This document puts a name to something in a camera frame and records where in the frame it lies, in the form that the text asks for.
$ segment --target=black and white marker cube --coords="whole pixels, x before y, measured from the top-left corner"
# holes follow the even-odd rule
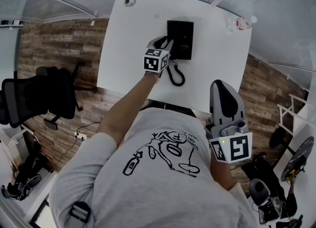
[[[252,132],[209,140],[217,161],[234,163],[251,158]]]
[[[146,48],[144,70],[160,73],[168,66],[169,52],[161,49]]]

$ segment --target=black office chair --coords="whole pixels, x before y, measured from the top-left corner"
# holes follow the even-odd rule
[[[35,77],[5,79],[2,83],[2,93],[0,93],[0,100],[4,107],[1,110],[0,103],[0,123],[5,123],[7,120],[11,127],[16,128],[24,121],[49,111],[56,117],[52,120],[44,119],[44,123],[48,128],[57,130],[56,121],[60,117],[74,118],[75,107],[78,111],[82,111],[76,101],[75,90],[93,93],[97,90],[74,86],[80,66],[84,66],[83,61],[77,63],[72,74],[66,69],[40,67],[37,68]]]

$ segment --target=black box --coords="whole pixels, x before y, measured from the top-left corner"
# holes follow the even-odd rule
[[[167,21],[168,41],[174,40],[170,52],[171,60],[191,60],[193,43],[193,22]]]

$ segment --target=cartoon drawing on shirt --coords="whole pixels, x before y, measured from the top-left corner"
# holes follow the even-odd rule
[[[190,152],[189,156],[189,163],[179,163],[178,166],[183,169],[182,170],[177,170],[174,165],[172,164],[171,160],[166,157],[166,155],[163,153],[161,150],[161,146],[164,145],[166,150],[176,156],[176,157],[181,157],[182,156],[182,150],[181,146],[182,145],[192,145],[189,143],[186,139],[186,136],[184,134],[181,134],[176,131],[171,131],[171,132],[161,132],[161,133],[154,133],[153,138],[151,141],[145,145],[143,145],[141,148],[139,148],[134,154],[133,158],[129,160],[127,165],[125,166],[123,170],[124,175],[131,175],[133,171],[135,170],[136,166],[140,162],[140,159],[143,157],[143,151],[141,149],[147,148],[148,149],[148,155],[151,159],[155,159],[157,155],[162,158],[169,166],[171,170],[196,177],[194,174],[199,173],[199,168],[197,166],[194,166],[191,164],[191,157],[192,154],[195,150],[194,146],[192,145],[192,150]]]

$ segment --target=wooden floor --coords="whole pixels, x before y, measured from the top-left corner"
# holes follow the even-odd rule
[[[96,86],[108,20],[96,19],[94,26],[90,23],[91,20],[49,24],[25,23],[20,44],[18,78],[34,76],[36,68],[40,66],[57,66],[72,71],[77,61],[84,60],[85,66],[79,71],[76,85]],[[281,148],[269,148],[269,139],[279,123],[277,103],[288,107],[289,93],[301,98],[304,98],[305,93],[280,72],[252,56],[248,56],[239,93],[245,102],[250,130],[253,132],[253,154],[266,152],[267,160],[273,163],[281,151]],[[83,106],[83,111],[76,112],[72,120],[58,120],[58,131],[47,129],[43,123],[44,118],[53,118],[51,114],[36,116],[26,122],[26,125],[35,131],[42,144],[42,151],[57,171],[73,157],[81,144],[80,141],[75,142],[74,132],[82,126],[100,121],[106,111],[122,96],[98,89],[96,94],[79,91],[76,97],[79,105]],[[196,113],[202,123],[209,117],[206,113]],[[292,124],[290,117],[286,124]],[[91,137],[97,126],[94,124],[82,128],[80,132]],[[67,149],[67,154],[55,165]],[[248,192],[249,180],[238,166],[240,163],[232,165],[232,169],[236,168],[232,170],[233,177],[242,184],[244,191]]]

